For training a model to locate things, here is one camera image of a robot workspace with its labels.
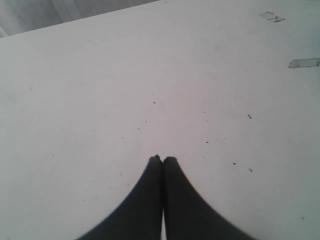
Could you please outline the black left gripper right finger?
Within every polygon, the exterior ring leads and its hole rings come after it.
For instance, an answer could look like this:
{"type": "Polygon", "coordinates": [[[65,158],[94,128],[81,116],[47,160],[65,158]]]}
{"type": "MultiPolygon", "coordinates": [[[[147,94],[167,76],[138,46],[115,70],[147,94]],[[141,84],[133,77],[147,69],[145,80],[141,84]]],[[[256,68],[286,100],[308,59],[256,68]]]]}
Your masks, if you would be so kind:
{"type": "Polygon", "coordinates": [[[177,159],[162,165],[164,222],[168,240],[251,240],[207,204],[182,171],[177,159]]]}

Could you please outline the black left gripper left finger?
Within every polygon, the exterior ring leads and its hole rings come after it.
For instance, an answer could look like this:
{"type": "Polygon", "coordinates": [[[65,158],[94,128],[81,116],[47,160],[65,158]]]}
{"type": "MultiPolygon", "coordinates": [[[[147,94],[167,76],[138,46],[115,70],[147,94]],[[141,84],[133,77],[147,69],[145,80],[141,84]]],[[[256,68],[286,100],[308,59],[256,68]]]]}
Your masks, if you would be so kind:
{"type": "Polygon", "coordinates": [[[163,218],[162,166],[150,157],[138,182],[123,202],[81,240],[159,240],[163,218]]]}

